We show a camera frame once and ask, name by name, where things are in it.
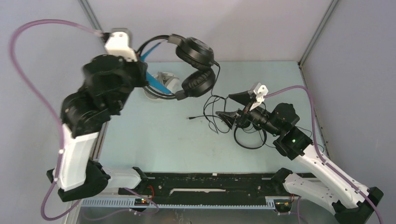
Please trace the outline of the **white over-ear headphones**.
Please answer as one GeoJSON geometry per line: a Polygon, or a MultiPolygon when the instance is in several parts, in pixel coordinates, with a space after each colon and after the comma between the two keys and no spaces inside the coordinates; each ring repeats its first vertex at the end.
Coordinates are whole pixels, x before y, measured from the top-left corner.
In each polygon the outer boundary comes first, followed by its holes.
{"type": "Polygon", "coordinates": [[[180,85],[180,79],[173,73],[157,72],[155,75],[146,73],[149,85],[144,87],[144,95],[152,101],[176,99],[175,92],[180,85]]]}

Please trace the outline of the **black headphones with blue cable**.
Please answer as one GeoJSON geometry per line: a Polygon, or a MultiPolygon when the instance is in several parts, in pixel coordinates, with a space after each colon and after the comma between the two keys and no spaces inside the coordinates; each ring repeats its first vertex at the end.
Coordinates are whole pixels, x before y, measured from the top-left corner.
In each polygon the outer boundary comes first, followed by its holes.
{"type": "Polygon", "coordinates": [[[219,100],[224,100],[226,107],[227,98],[213,94],[213,88],[219,78],[221,66],[214,59],[214,51],[207,44],[194,37],[183,37],[177,34],[157,35],[145,41],[137,50],[136,54],[144,61],[145,58],[157,47],[156,45],[143,52],[146,46],[157,40],[164,40],[176,45],[175,54],[182,61],[195,68],[196,71],[190,74],[181,84],[182,89],[172,93],[165,92],[157,86],[148,85],[144,90],[149,95],[163,100],[183,100],[186,98],[198,98],[206,93],[210,93],[209,98],[203,106],[203,117],[208,121],[208,126],[215,133],[224,133],[221,131],[214,118],[216,115],[206,114],[209,105],[213,105],[219,100]]]}

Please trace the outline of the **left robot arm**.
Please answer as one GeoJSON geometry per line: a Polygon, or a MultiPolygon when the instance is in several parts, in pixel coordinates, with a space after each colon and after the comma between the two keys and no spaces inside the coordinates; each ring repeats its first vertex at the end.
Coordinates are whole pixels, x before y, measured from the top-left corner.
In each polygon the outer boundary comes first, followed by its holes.
{"type": "Polygon", "coordinates": [[[82,67],[84,82],[61,107],[64,144],[56,167],[47,172],[63,202],[96,196],[105,189],[128,188],[143,194],[146,175],[138,168],[105,168],[90,158],[102,126],[120,115],[134,88],[148,85],[147,64],[114,55],[100,55],[82,67]]]}

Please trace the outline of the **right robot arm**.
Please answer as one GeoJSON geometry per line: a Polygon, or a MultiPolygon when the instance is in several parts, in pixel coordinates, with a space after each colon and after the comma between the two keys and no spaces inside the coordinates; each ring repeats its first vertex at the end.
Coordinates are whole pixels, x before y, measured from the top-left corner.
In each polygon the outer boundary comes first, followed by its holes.
{"type": "Polygon", "coordinates": [[[253,126],[275,136],[273,145],[279,154],[305,166],[322,182],[317,185],[281,168],[272,179],[274,193],[289,192],[307,199],[330,212],[340,224],[364,224],[372,214],[379,215],[377,206],[383,192],[358,182],[321,152],[316,136],[308,136],[297,127],[300,118],[292,104],[279,103],[269,112],[261,107],[264,96],[260,92],[245,91],[229,98],[244,106],[234,112],[216,113],[229,128],[253,126]]]}

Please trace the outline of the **black on-ear headphones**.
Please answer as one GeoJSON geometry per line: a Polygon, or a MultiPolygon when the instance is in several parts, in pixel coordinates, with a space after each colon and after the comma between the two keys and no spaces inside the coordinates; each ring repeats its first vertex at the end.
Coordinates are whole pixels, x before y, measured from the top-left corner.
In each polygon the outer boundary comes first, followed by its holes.
{"type": "MultiPolygon", "coordinates": [[[[297,126],[302,132],[307,134],[311,139],[313,137],[313,132],[308,127],[297,126]]],[[[235,133],[234,140],[242,145],[243,147],[259,147],[264,142],[264,134],[262,131],[257,131],[254,129],[253,125],[250,125],[247,128],[236,128],[233,129],[233,134],[235,133]]],[[[272,137],[267,137],[267,141],[263,147],[275,149],[275,146],[271,143],[274,140],[272,137]]],[[[318,147],[321,152],[325,152],[326,148],[324,147],[323,143],[319,142],[318,147]]]]}

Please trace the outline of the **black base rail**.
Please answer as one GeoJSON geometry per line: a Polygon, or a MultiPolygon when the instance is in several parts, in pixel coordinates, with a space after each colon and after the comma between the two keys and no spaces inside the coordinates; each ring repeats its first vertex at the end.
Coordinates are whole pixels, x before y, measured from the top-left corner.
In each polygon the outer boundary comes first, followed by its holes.
{"type": "Polygon", "coordinates": [[[273,173],[145,173],[133,191],[158,205],[261,206],[296,201],[273,182],[273,173]]]}

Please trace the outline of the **right aluminium frame post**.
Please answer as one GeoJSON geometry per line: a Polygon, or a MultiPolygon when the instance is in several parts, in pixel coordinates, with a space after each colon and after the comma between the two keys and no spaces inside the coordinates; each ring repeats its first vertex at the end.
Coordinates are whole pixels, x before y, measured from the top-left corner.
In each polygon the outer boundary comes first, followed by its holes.
{"type": "Polygon", "coordinates": [[[310,55],[312,54],[313,50],[315,49],[318,41],[321,38],[321,35],[323,34],[323,32],[325,31],[325,28],[329,22],[329,20],[331,19],[334,11],[336,10],[337,6],[339,5],[341,1],[340,0],[332,0],[329,3],[329,6],[327,7],[325,13],[323,14],[318,26],[316,27],[308,45],[306,46],[301,58],[298,61],[298,66],[299,66],[299,70],[300,70],[300,74],[302,77],[302,80],[304,82],[305,87],[310,91],[310,95],[311,95],[311,99],[314,103],[314,115],[315,115],[315,129],[316,131],[314,132],[317,135],[317,139],[321,140],[322,143],[320,143],[321,145],[321,149],[324,150],[324,154],[330,158],[329,155],[329,151],[328,151],[328,141],[326,139],[326,131],[324,131],[324,128],[322,126],[322,118],[321,115],[318,114],[318,110],[316,107],[316,100],[314,97],[314,89],[312,88],[312,84],[310,82],[310,78],[307,75],[307,62],[308,59],[310,57],[310,55]]]}

